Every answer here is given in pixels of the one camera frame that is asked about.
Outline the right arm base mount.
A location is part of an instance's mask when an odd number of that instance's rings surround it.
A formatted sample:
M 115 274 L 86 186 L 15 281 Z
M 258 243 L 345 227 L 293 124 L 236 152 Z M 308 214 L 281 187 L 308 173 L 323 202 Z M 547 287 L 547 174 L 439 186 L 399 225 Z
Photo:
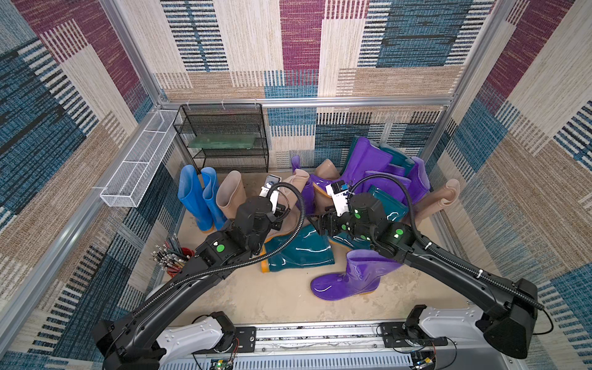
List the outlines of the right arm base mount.
M 416 305 L 406 319 L 382 322 L 377 334 L 386 348 L 411 350 L 420 347 L 488 348 L 476 323 L 483 311 L 475 306 L 439 309 Z

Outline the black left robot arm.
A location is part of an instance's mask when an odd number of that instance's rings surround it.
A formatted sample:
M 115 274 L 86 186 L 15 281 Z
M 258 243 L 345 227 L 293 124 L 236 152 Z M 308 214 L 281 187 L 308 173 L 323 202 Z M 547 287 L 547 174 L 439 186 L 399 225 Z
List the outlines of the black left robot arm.
M 243 203 L 237 217 L 210 234 L 181 271 L 139 308 L 93 328 L 103 368 L 158 369 L 192 352 L 230 349 L 235 328 L 221 311 L 181 328 L 171 328 L 171 322 L 234 270 L 268 259 L 261 248 L 269 231 L 278 229 L 286 217 L 274 215 L 269 197 Z

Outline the purple rain boot front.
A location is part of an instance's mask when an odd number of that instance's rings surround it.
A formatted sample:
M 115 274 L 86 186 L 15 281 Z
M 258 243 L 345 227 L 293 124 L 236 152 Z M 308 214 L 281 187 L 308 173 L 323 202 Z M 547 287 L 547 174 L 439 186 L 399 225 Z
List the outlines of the purple rain boot front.
M 311 291 L 325 301 L 339 301 L 358 294 L 375 291 L 381 278 L 402 267 L 402 264 L 383 257 L 376 251 L 353 250 L 346 254 L 346 269 L 316 277 Z

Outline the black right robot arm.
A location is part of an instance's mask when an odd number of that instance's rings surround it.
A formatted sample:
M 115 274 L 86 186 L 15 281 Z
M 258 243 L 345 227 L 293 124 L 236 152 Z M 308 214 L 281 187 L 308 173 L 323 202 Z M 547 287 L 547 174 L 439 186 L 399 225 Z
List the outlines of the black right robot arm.
M 363 183 L 330 183 L 327 192 L 334 207 L 313 225 L 320 235 L 345 232 L 370 242 L 371 248 L 348 252 L 345 272 L 317 277 L 312 292 L 327 301 L 370 293 L 383 276 L 408 265 L 470 299 L 483 312 L 476 327 L 485 341 L 506 356 L 525 359 L 538 313 L 544 310 L 537 287 L 526 279 L 512 282 L 491 274 L 445 251 L 419 232 L 413 209 L 406 223 L 389 220 L 381 200 L 357 191 Z

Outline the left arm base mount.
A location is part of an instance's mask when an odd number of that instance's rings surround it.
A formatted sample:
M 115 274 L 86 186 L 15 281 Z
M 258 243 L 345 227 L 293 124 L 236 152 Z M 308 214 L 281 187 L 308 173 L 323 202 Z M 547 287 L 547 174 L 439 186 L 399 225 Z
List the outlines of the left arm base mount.
M 193 354 L 253 353 L 257 339 L 255 326 L 237 327 L 223 311 L 196 318 L 190 325 L 166 328 L 157 338 L 166 353 L 160 366 Z

